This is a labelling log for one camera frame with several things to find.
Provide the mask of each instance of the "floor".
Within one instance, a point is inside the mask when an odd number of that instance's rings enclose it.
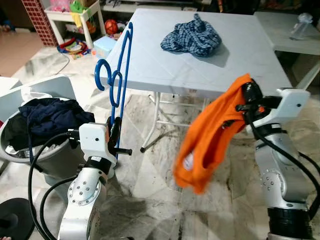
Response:
[[[70,63],[61,71],[70,78],[80,105],[103,123],[110,114],[109,94],[96,90],[94,56],[87,55]],[[54,48],[41,49],[13,77],[23,84],[59,72],[67,59]],[[320,163],[320,95],[312,94],[299,117],[289,122],[288,130],[295,146]],[[132,156],[121,156],[107,188],[107,200],[101,209],[101,240],[265,240],[269,231],[268,214],[260,186],[260,174],[254,160],[254,139],[241,132],[230,143],[224,162],[215,171],[204,195],[180,188],[173,179],[173,161],[186,128],[157,125],[148,150],[139,149],[150,129],[154,104],[150,92],[128,89],[121,130],[124,148],[132,148]],[[201,103],[200,99],[164,95],[165,100]],[[168,105],[162,108],[162,120],[185,121],[199,112],[193,108]],[[15,197],[27,197],[29,167],[10,163],[0,175],[0,203]],[[37,209],[49,186],[41,173],[34,173],[33,199]],[[66,209],[58,195],[47,200],[45,219],[57,235]],[[313,235],[320,239],[320,211],[312,221]],[[34,230],[31,240],[42,239]]]
[[[11,77],[43,47],[37,33],[0,31],[0,76]]]

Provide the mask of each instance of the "blue hanger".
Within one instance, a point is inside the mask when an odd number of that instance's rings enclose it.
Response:
[[[129,22],[128,28],[129,28],[129,30],[127,30],[124,35],[117,69],[113,73],[111,73],[111,68],[110,68],[109,63],[105,59],[99,59],[99,61],[95,65],[95,70],[94,70],[95,84],[99,90],[104,91],[105,87],[101,84],[101,81],[100,81],[100,69],[102,66],[104,66],[106,68],[107,84],[110,86],[109,87],[109,96],[110,96],[110,103],[112,106],[111,119],[110,119],[111,125],[113,125],[115,122],[116,108],[118,108],[120,105],[120,97],[121,97],[122,87],[123,87],[123,93],[122,93],[122,101],[121,101],[121,106],[120,106],[120,118],[121,119],[123,118],[123,113],[124,113],[124,105],[125,105],[125,97],[126,97],[126,89],[127,89],[127,78],[128,78],[129,61],[130,61],[130,53],[131,53],[131,43],[132,43],[132,37],[133,37],[133,33],[134,33],[134,26],[133,26],[132,22]],[[121,69],[122,58],[124,56],[124,51],[125,51],[128,39],[129,39],[128,54],[127,54],[127,58],[126,58],[124,82],[122,85],[123,75],[121,74],[120,69]],[[116,101],[115,101],[114,84],[115,84],[115,79],[117,76],[119,76],[119,82],[118,82],[118,91],[117,91]]]

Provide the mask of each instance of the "toy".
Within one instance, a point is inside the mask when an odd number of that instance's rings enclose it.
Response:
[[[104,28],[107,34],[116,34],[118,32],[117,22],[113,19],[108,19],[104,23]]]

